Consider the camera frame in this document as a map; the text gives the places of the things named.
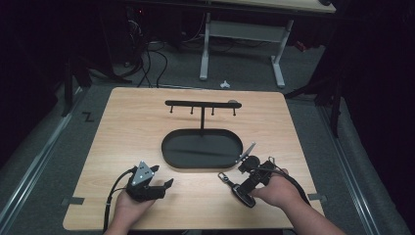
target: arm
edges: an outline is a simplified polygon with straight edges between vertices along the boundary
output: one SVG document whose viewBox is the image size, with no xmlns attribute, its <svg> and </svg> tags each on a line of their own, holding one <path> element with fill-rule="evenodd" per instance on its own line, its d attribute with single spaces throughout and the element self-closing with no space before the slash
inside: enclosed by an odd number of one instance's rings
<svg viewBox="0 0 415 235">
<path fill-rule="evenodd" d="M 345 234 L 326 217 L 309 206 L 297 188 L 284 177 L 273 174 L 266 187 L 253 189 L 253 197 L 280 208 L 299 234 Z"/>
<path fill-rule="evenodd" d="M 116 198 L 113 221 L 104 234 L 127 234 L 131 226 L 138 221 L 143 213 L 154 202 L 155 200 L 138 203 L 132 200 L 125 192 L 125 190 L 122 190 Z"/>
</svg>

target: desk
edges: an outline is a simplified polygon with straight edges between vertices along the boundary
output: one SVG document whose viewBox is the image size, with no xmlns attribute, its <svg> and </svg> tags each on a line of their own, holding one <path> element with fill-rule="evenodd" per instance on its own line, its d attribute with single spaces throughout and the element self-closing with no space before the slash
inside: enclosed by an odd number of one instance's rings
<svg viewBox="0 0 415 235">
<path fill-rule="evenodd" d="M 285 10 L 307 11 L 315 13 L 335 13 L 336 9 L 333 5 L 323 6 L 318 0 L 211 0 L 210 2 L 240 4 L 253 7 L 277 8 Z M 285 27 L 282 26 L 268 26 L 250 23 L 229 23 L 223 21 L 211 21 L 210 13 L 207 13 L 207 20 L 205 25 L 205 45 L 202 54 L 201 74 L 200 79 L 208 79 L 208 43 L 211 36 L 230 37 L 266 42 L 279 43 L 279 47 L 275 56 L 271 57 L 271 65 L 274 70 L 275 80 L 277 86 L 285 87 L 283 74 L 281 73 L 280 60 L 287 40 L 290 36 L 294 21 L 288 20 Z"/>
<path fill-rule="evenodd" d="M 291 228 L 278 208 L 256 200 L 249 209 L 237 201 L 230 188 L 217 177 L 225 172 L 234 183 L 248 178 L 237 166 L 225 169 L 179 169 L 169 166 L 161 154 L 161 141 L 172 130 L 199 128 L 197 108 L 170 107 L 165 100 L 228 102 L 242 108 L 206 114 L 205 128 L 224 128 L 236 133 L 244 150 L 265 162 L 269 156 L 287 168 L 306 194 L 316 193 L 284 96 L 276 92 L 116 88 L 113 90 L 91 146 L 74 197 L 82 205 L 69 205 L 64 220 L 68 230 L 102 229 L 105 203 L 116 179 L 140 161 L 159 165 L 151 185 L 174 178 L 164 199 L 158 200 L 134 229 L 244 229 Z M 128 177 L 119 183 L 126 184 Z M 320 202 L 312 206 L 323 213 Z"/>
</svg>

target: hand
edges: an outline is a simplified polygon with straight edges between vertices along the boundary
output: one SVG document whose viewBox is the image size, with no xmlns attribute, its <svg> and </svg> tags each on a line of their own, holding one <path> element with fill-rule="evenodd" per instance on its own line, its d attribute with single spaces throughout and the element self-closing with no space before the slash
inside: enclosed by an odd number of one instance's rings
<svg viewBox="0 0 415 235">
<path fill-rule="evenodd" d="M 116 198 L 114 218 L 106 235 L 127 234 L 128 230 L 156 200 L 139 203 L 122 190 Z"/>
<path fill-rule="evenodd" d="M 253 189 L 251 196 L 261 198 L 265 203 L 284 209 L 286 206 L 302 202 L 298 189 L 286 178 L 277 173 L 272 173 L 268 185 Z"/>
</svg>

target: gray carpet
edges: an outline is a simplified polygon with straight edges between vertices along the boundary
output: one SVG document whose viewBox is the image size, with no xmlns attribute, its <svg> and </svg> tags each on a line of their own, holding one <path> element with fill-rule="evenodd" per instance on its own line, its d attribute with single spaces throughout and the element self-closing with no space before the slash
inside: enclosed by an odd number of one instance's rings
<svg viewBox="0 0 415 235">
<path fill-rule="evenodd" d="M 151 47 L 160 48 L 161 44 L 152 44 Z M 288 93 L 307 84 L 324 52 L 324 48 L 305 52 L 293 47 L 286 48 L 281 68 L 287 86 L 281 90 L 276 87 L 269 62 L 269 56 L 275 48 L 274 44 L 254 48 L 236 45 L 227 52 L 220 52 L 227 50 L 227 45 L 215 46 L 210 54 L 208 80 L 199 81 L 201 48 L 183 47 L 177 51 L 165 45 L 159 52 L 167 56 L 168 64 L 160 84 L 161 87 L 168 85 L 221 89 L 220 83 L 226 80 L 231 85 L 231 90 Z M 151 69 L 148 78 L 151 85 L 155 87 L 156 79 L 165 61 L 161 55 L 154 52 L 150 53 L 150 57 Z M 143 58 L 146 68 L 149 61 L 146 56 Z M 118 73 L 126 70 L 122 66 L 115 66 L 115 71 Z M 66 231 L 62 223 L 68 207 L 62 206 L 62 201 L 73 193 L 111 90 L 117 86 L 136 86 L 142 77 L 142 71 L 128 77 L 133 81 L 128 85 L 107 79 L 93 79 L 92 87 L 83 93 L 85 97 L 71 113 L 70 121 L 60 135 L 49 163 L 28 195 L 9 231 L 10 234 L 101 233 L 100 231 Z M 148 85 L 147 81 L 142 84 L 143 87 Z M 54 127 L 62 119 L 60 117 L 63 110 L 62 92 L 58 95 L 60 103 L 55 110 L 39 123 L 0 171 L 2 208 L 7 204 L 33 159 L 48 141 Z M 317 192 L 327 199 L 322 202 L 324 212 L 347 234 L 366 234 L 342 174 L 332 136 L 310 98 L 310 96 L 300 96 L 288 100 L 288 105 Z M 380 234 L 410 234 L 395 211 L 376 171 L 367 160 L 344 103 L 342 109 L 339 141 L 350 160 L 356 178 L 363 185 L 363 194 L 367 197 L 368 205 L 376 218 Z M 90 119 L 93 121 L 85 121 L 85 112 L 91 114 Z"/>
</svg>

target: black oval tray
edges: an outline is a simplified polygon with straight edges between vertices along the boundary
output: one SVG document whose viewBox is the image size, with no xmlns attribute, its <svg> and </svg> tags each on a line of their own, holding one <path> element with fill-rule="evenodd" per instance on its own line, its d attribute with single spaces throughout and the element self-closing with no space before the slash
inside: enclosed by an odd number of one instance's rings
<svg viewBox="0 0 415 235">
<path fill-rule="evenodd" d="M 228 168 L 243 151 L 241 139 L 226 129 L 177 129 L 161 143 L 164 160 L 176 168 Z"/>
</svg>

